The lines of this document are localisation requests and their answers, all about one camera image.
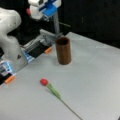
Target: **green stem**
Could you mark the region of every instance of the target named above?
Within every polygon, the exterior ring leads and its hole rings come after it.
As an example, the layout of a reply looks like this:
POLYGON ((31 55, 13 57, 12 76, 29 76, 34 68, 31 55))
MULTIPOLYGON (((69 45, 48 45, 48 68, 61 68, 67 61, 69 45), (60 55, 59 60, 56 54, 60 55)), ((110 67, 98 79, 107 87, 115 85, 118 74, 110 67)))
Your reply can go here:
POLYGON ((72 110, 62 99, 60 94, 52 87, 52 85, 49 83, 47 84, 48 89, 80 120, 83 120, 74 110, 72 110))

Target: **white table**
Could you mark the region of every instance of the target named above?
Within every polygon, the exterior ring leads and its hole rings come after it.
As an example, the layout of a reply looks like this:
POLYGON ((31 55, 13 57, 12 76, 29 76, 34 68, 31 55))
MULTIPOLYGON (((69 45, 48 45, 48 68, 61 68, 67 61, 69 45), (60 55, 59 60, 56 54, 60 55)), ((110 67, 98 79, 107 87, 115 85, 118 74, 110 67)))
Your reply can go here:
POLYGON ((0 87, 0 120, 78 120, 50 91, 47 78, 83 120, 118 120, 120 116, 120 50, 74 33, 72 62, 59 65, 55 46, 0 87))

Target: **blue object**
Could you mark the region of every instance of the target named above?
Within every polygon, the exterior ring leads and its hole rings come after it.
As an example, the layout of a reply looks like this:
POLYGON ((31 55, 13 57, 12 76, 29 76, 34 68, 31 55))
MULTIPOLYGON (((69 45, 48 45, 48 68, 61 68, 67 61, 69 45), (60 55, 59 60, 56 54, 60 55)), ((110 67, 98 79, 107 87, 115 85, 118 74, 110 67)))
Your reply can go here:
POLYGON ((28 60, 28 63, 30 63, 31 61, 33 61, 35 58, 30 56, 29 54, 27 54, 26 52, 23 52, 23 54, 25 55, 25 57, 27 58, 28 60))
POLYGON ((55 2, 56 0, 48 0, 47 3, 45 3, 45 6, 43 6, 42 8, 39 9, 39 11, 42 11, 43 9, 46 9, 43 14, 47 17, 50 17, 52 16, 56 11, 57 11, 57 8, 53 5, 53 3, 55 2))
POLYGON ((13 73, 13 69, 8 61, 4 61, 0 65, 3 66, 7 72, 13 73))
POLYGON ((57 11, 57 8, 51 4, 51 3, 46 3, 46 10, 43 12, 43 14, 47 17, 52 16, 55 12, 57 11))

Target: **cylindrical container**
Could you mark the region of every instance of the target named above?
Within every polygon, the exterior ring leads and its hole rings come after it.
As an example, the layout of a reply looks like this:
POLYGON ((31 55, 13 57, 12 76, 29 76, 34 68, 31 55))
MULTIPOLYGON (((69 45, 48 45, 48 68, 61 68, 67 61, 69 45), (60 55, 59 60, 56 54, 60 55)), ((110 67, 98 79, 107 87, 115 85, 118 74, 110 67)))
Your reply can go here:
POLYGON ((56 51, 58 62, 67 65, 71 62, 70 40, 67 37, 60 37, 56 40, 56 51))

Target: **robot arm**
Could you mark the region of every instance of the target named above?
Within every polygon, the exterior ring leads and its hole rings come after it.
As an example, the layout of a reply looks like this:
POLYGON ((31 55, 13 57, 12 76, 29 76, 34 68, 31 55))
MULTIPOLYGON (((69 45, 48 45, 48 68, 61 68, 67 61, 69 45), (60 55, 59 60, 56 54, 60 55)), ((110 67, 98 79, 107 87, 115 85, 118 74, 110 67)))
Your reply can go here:
POLYGON ((18 72, 27 64, 18 40, 8 33, 21 24, 20 15, 14 10, 0 8, 0 46, 4 51, 4 60, 9 61, 13 72, 18 72))
POLYGON ((44 16, 50 17, 61 6, 61 0, 29 0, 30 13, 33 19, 40 20, 44 16))

